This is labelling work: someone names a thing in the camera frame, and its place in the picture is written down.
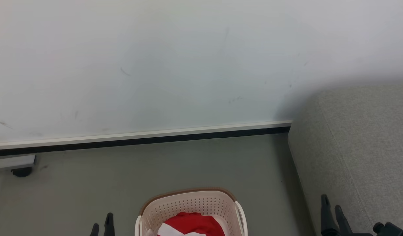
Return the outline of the grey fabric sofa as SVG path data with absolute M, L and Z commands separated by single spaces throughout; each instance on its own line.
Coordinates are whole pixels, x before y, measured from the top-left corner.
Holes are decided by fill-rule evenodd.
M 355 233 L 377 222 L 403 230 L 403 84 L 344 87 L 312 96 L 288 145 L 317 236 L 321 195 Z

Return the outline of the cream perforated laundry basket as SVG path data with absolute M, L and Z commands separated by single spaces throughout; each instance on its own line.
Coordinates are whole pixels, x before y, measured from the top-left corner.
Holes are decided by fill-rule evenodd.
M 248 236 L 242 206 L 230 191 L 222 188 L 195 188 L 170 192 L 148 200 L 137 217 L 134 236 L 155 236 L 161 224 L 181 212 L 212 216 L 224 236 Z

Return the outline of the red and white garment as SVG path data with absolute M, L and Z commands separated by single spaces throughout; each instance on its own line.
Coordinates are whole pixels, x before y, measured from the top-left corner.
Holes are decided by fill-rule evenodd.
M 219 222 L 198 212 L 180 212 L 158 228 L 157 236 L 225 236 Z

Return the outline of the grey wheeled furniture base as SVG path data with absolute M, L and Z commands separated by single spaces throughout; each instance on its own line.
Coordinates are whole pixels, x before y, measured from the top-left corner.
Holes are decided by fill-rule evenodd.
M 35 166 L 36 154 L 0 157 L 0 171 Z

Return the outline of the white and black baseboard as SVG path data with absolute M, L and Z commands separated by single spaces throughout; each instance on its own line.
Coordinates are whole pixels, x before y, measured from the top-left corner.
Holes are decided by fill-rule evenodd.
M 292 120 L 0 143 L 0 156 L 287 133 Z

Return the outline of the black caster wheel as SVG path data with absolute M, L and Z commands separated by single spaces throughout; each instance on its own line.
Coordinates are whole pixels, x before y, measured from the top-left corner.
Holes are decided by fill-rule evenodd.
M 12 169 L 11 173 L 19 178 L 27 177 L 29 176 L 33 171 L 33 167 L 24 167 L 24 168 L 17 168 L 17 169 Z

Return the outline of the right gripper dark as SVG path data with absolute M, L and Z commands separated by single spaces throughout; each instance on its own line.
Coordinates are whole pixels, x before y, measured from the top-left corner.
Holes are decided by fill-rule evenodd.
M 326 194 L 321 195 L 321 236 L 353 236 L 352 229 L 340 205 L 335 208 L 336 226 L 329 199 Z M 391 222 L 385 224 L 377 222 L 373 226 L 376 236 L 403 236 L 403 230 Z

